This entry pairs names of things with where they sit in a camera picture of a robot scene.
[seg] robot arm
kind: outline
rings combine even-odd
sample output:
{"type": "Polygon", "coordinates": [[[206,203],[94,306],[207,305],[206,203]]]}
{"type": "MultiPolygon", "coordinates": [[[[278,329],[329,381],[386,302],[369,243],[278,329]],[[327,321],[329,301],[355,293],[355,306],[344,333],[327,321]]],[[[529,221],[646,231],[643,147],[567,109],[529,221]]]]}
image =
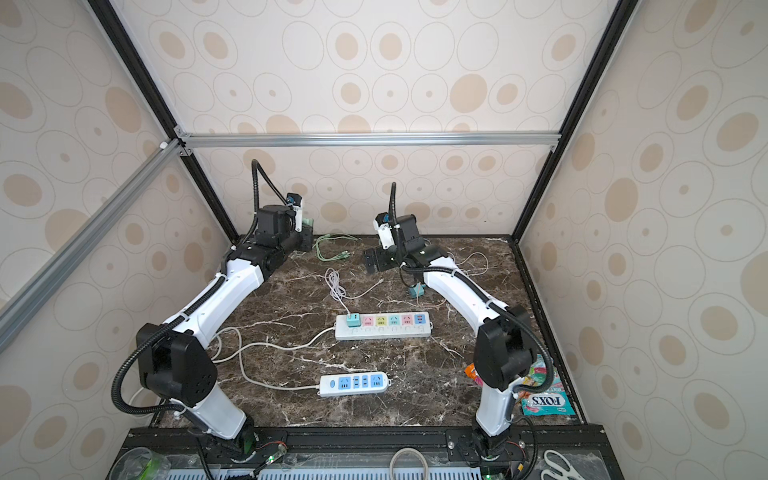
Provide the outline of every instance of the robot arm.
{"type": "Polygon", "coordinates": [[[302,197],[283,197],[253,162],[254,220],[245,236],[227,251],[221,271],[179,313],[160,325],[148,323],[136,335],[138,348],[118,370],[112,401],[122,412],[146,415],[172,410],[210,433],[231,458],[253,451],[253,420],[237,408],[217,384],[217,368],[206,348],[221,324],[251,292],[261,286],[294,250],[311,251],[311,225],[302,221],[302,197]],[[283,205],[259,207],[257,171],[283,205]],[[138,361],[141,385],[167,403],[134,407],[122,398],[121,384],[138,361]]]}
{"type": "Polygon", "coordinates": [[[381,245],[368,249],[364,260],[369,273],[400,268],[440,293],[466,319],[475,332],[475,369],[483,381],[480,407],[475,415],[484,432],[481,450],[493,450],[511,425],[511,409],[522,390],[544,392],[552,384],[554,368],[546,348],[531,331],[531,319],[522,306],[510,307],[493,298],[459,269],[448,254],[421,237],[413,215],[397,217],[396,185],[392,184],[389,211],[379,214],[374,226],[381,245]],[[547,378],[538,386],[524,386],[525,373],[541,352],[547,378]]]}

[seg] enclosure wall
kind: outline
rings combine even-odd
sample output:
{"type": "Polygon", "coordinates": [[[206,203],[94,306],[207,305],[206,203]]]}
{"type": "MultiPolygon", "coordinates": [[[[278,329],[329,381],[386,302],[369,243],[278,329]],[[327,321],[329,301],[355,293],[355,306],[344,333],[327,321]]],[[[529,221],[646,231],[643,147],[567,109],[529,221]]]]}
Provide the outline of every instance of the enclosure wall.
{"type": "MultiPolygon", "coordinates": [[[[0,308],[156,164],[162,138],[81,4],[0,2],[0,308]]],[[[199,293],[226,247],[171,158],[0,353],[0,478],[106,476],[128,429],[149,422],[110,399],[136,331],[199,293]]],[[[135,369],[123,397],[157,401],[135,369]]]]}
{"type": "MultiPolygon", "coordinates": [[[[556,131],[615,2],[113,5],[183,131],[298,134],[556,131]]],[[[316,233],[372,233],[393,180],[400,212],[416,214],[426,233],[511,233],[549,147],[196,154],[240,232],[257,158],[281,188],[306,193],[316,233]]]]}
{"type": "Polygon", "coordinates": [[[0,307],[165,137],[80,4],[4,5],[0,307]]]}
{"type": "Polygon", "coordinates": [[[627,478],[762,478],[768,6],[648,0],[521,247],[627,478]]]}
{"type": "MultiPolygon", "coordinates": [[[[0,478],[104,478],[128,429],[148,424],[113,407],[114,373],[137,330],[192,300],[227,248],[183,172],[165,167],[0,354],[0,478]]],[[[158,400],[135,366],[123,398],[158,400]]]]}

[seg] white power strip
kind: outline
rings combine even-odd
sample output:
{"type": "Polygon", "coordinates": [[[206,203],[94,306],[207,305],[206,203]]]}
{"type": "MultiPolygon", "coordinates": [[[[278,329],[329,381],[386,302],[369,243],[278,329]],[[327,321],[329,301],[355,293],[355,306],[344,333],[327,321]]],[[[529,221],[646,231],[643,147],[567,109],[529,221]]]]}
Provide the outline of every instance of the white power strip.
{"type": "Polygon", "coordinates": [[[432,335],[427,312],[352,313],[336,316],[337,340],[404,339],[432,335]]]}
{"type": "Polygon", "coordinates": [[[355,372],[320,377],[320,396],[362,395],[381,393],[389,387],[384,372],[355,372]]]}

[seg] green cable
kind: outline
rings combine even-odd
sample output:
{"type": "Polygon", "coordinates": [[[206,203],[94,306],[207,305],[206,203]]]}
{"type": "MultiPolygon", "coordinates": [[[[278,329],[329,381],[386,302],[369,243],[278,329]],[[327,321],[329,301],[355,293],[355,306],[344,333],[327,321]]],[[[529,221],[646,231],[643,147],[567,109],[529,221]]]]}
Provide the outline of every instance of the green cable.
{"type": "Polygon", "coordinates": [[[320,260],[321,262],[333,262],[334,260],[344,260],[345,258],[349,258],[348,250],[344,250],[342,253],[339,253],[338,255],[334,255],[333,257],[330,257],[330,258],[325,258],[323,254],[320,252],[321,242],[324,242],[326,240],[338,240],[341,238],[346,238],[347,240],[360,240],[357,237],[353,237],[351,235],[345,235],[343,233],[335,236],[332,233],[320,235],[319,237],[317,237],[317,240],[315,240],[315,244],[313,245],[315,248],[315,252],[316,252],[315,255],[317,259],[320,260]]]}

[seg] marble tabletop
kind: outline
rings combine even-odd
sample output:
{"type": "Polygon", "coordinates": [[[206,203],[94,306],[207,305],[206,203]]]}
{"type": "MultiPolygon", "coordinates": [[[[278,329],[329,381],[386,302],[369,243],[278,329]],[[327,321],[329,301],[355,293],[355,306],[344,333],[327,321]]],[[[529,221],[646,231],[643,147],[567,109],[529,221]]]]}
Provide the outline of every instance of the marble tabletop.
{"type": "MultiPolygon", "coordinates": [[[[509,245],[501,238],[433,237],[451,252],[462,269],[491,295],[507,304],[530,308],[509,245]],[[488,258],[486,262],[481,252],[488,258]]],[[[429,312],[432,336],[414,339],[385,339],[338,342],[333,331],[311,347],[285,352],[254,346],[243,352],[243,368],[254,380],[275,386],[310,386],[321,375],[376,371],[386,372],[392,385],[380,395],[320,398],[316,390],[284,392],[246,381],[237,357],[218,364],[222,390],[256,425],[312,426],[401,426],[469,425],[480,402],[481,388],[464,373],[472,362],[474,335],[469,324],[434,290],[426,289],[418,302],[409,297],[397,270],[369,275],[362,252],[378,244],[377,238],[361,241],[332,240],[321,245],[331,257],[348,250],[347,260],[321,262],[314,251],[292,253],[285,264],[258,290],[249,295],[222,328],[239,328],[243,344],[251,342],[296,346],[309,342],[323,329],[333,326],[344,307],[330,297],[323,278],[326,269],[339,271],[340,283],[349,296],[356,296],[383,279],[368,294],[345,300],[352,312],[429,312]]],[[[238,347],[234,331],[222,334],[225,358],[238,347]]],[[[217,350],[214,341],[209,350],[217,350]]],[[[567,424],[570,417],[537,417],[537,423],[567,424]]],[[[166,415],[162,426],[179,426],[166,415]]]]}

